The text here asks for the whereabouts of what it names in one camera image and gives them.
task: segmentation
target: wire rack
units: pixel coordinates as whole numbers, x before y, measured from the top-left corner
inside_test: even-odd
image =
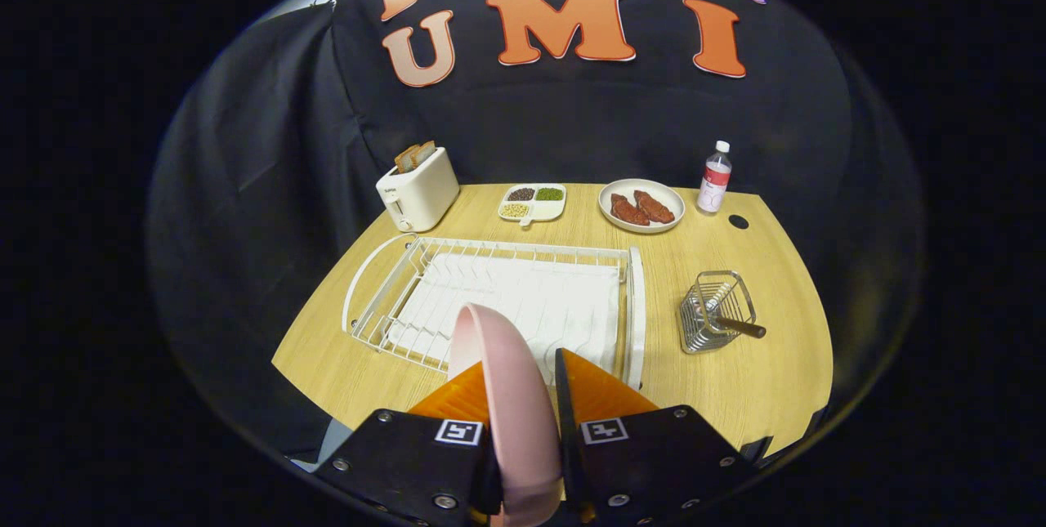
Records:
[[[564,347],[638,388],[645,292],[635,248],[415,236],[360,318],[346,323],[359,274],[386,245],[357,273],[342,314],[342,329],[376,351],[447,371],[457,315],[471,302],[516,325],[548,385],[554,383],[555,349]]]
[[[722,316],[755,322],[752,297],[736,271],[702,271],[680,304],[679,314],[683,319],[683,351],[687,353],[721,348],[740,335],[711,325],[709,315],[712,319]]]

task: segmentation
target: white plate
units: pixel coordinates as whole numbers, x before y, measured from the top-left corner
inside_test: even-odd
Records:
[[[657,202],[664,204],[672,214],[676,215],[676,221],[672,223],[654,223],[651,222],[649,226],[642,225],[632,225],[632,223],[626,223],[620,219],[617,219],[613,214],[610,214],[610,196],[620,194],[635,206],[636,197],[633,192],[636,189],[642,189]],[[664,230],[672,229],[673,226],[679,225],[679,222],[683,220],[684,213],[686,213],[686,203],[683,202],[682,197],[680,197],[675,189],[668,188],[667,185],[658,184],[657,181],[640,180],[639,178],[628,178],[628,180],[617,180],[612,181],[610,184],[605,185],[604,189],[599,191],[599,210],[602,211],[602,216],[607,217],[607,221],[612,222],[616,226],[620,226],[621,229],[632,230],[633,233],[662,233]]]
[[[533,197],[530,200],[508,200],[511,192],[520,188],[533,189]],[[563,200],[538,200],[538,191],[542,188],[554,188],[563,192]],[[523,216],[505,216],[501,214],[505,204],[524,204],[527,213]],[[518,221],[520,226],[529,226],[533,221],[552,221],[563,214],[563,207],[567,206],[567,189],[562,184],[518,184],[508,188],[508,191],[501,197],[501,204],[498,204],[498,216],[505,221]]]

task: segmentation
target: red label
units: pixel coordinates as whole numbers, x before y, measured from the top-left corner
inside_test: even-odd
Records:
[[[730,180],[730,173],[721,173],[721,170],[713,170],[710,168],[705,168],[705,181],[711,185],[726,185],[727,181]]]

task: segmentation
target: plastic bottle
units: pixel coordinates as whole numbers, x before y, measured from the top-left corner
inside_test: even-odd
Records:
[[[705,178],[701,181],[701,191],[698,193],[698,209],[705,214],[718,213],[723,204],[726,183],[730,180],[730,160],[727,154],[730,144],[725,140],[717,140],[715,154],[705,160]]]

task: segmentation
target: wooden table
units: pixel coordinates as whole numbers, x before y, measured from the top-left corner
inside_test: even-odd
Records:
[[[715,216],[699,213],[696,189],[676,188],[687,203],[673,230],[640,235],[611,225],[596,199],[601,185],[568,184],[567,206],[552,222],[523,230],[497,216],[508,185],[462,185],[429,237],[638,247],[646,278],[646,349],[640,392],[660,407],[690,405],[734,448],[773,440],[771,455],[802,437],[828,402],[832,342],[817,290],[784,229],[758,196],[728,192]],[[727,217],[747,219],[737,229]],[[347,427],[374,409],[405,411],[446,382],[446,374],[377,352],[341,330],[345,290],[363,259],[399,230],[381,214],[336,264],[292,323],[272,363],[302,393]],[[348,319],[381,285],[403,245],[387,248],[360,278]],[[765,338],[741,336],[728,346],[687,354],[680,345],[679,304],[702,271],[733,270],[745,280]]]

